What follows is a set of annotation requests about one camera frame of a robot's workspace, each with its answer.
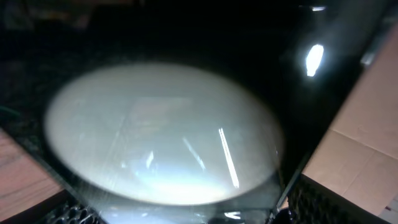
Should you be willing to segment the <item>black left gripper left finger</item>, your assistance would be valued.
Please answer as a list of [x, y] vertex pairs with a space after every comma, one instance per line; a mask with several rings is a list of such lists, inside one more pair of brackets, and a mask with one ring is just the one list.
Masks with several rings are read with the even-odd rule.
[[90, 207], [67, 202], [46, 215], [46, 224], [103, 224], [103, 221]]

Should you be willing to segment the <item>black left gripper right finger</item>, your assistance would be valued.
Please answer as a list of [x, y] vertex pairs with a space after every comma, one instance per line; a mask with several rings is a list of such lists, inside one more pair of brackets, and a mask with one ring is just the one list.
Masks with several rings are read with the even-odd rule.
[[288, 194], [294, 224], [382, 224], [382, 219], [301, 175]]

